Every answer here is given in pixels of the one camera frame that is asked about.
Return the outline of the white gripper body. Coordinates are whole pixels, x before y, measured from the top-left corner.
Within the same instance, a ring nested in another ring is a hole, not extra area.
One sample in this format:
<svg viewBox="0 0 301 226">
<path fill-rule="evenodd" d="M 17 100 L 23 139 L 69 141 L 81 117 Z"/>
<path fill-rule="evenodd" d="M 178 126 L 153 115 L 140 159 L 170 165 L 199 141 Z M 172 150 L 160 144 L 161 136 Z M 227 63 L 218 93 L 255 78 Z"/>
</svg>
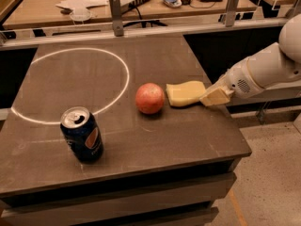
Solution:
<svg viewBox="0 0 301 226">
<path fill-rule="evenodd" d="M 264 88 L 259 86 L 252 77 L 248 61 L 247 57 L 237 62 L 220 77 L 228 90 L 232 90 L 236 97 L 242 99 L 250 98 L 264 91 Z"/>
</svg>

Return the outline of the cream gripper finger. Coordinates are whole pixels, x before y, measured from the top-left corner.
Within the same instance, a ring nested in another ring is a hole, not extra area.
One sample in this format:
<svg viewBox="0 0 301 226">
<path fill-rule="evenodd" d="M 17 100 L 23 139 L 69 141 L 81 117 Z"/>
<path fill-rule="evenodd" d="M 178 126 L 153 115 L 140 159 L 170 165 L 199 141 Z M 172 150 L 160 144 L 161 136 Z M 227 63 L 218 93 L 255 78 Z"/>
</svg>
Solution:
<svg viewBox="0 0 301 226">
<path fill-rule="evenodd" d="M 205 106 L 223 105 L 230 101 L 232 94 L 233 90 L 226 86 L 210 87 L 200 96 L 199 100 Z"/>
</svg>

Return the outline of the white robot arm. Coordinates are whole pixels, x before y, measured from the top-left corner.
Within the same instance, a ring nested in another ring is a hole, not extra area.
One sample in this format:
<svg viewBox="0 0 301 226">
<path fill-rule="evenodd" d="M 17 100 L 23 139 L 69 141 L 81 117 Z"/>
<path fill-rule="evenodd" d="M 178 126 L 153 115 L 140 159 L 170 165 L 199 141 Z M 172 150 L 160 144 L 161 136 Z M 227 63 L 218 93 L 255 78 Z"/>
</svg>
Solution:
<svg viewBox="0 0 301 226">
<path fill-rule="evenodd" d="M 234 64 L 199 97 L 205 106 L 223 105 L 232 96 L 249 98 L 267 88 L 301 79 L 301 14 L 281 29 L 278 42 Z"/>
</svg>

